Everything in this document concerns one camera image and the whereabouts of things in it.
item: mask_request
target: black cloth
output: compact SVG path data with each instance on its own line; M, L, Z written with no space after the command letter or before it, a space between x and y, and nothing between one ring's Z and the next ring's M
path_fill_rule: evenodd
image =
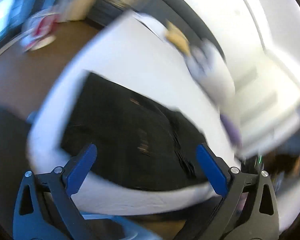
M180 112L90 73L61 147L75 156L94 143L94 173L124 187L164 191L207 181L195 152L203 142Z

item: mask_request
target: black fabric item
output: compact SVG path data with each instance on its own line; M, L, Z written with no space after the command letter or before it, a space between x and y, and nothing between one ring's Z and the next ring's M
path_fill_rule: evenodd
M61 147L75 156L94 143L94 173L124 187L164 191L207 181L195 157L205 141L180 112L90 73Z
M132 8L135 11L151 15L164 26L167 26L167 20L172 22L187 37L191 45L200 48L202 39L207 38L225 59L225 54L217 39L184 0L138 0Z

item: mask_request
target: wooden floor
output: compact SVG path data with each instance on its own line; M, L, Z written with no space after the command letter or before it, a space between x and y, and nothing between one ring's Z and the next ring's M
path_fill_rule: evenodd
M40 108L66 64L98 30L84 22L59 24L57 39L24 53L19 42L0 56L0 105L27 118Z

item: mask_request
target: black furniture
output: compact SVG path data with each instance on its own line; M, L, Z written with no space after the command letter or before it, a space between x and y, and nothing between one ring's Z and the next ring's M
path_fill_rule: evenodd
M95 23L107 26L127 8L128 5L120 0L96 0L87 15L86 22L93 26Z

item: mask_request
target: blue gripper pad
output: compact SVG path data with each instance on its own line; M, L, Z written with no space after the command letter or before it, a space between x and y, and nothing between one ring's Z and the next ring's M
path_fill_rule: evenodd
M196 152L197 161L214 191L225 198L228 194L228 182L230 181L229 167L222 158L216 157L206 144L199 144Z
M84 152L73 157L65 166L64 183L66 185L66 193L68 196L78 193L84 179L89 173L92 165L97 158L97 147L90 144Z

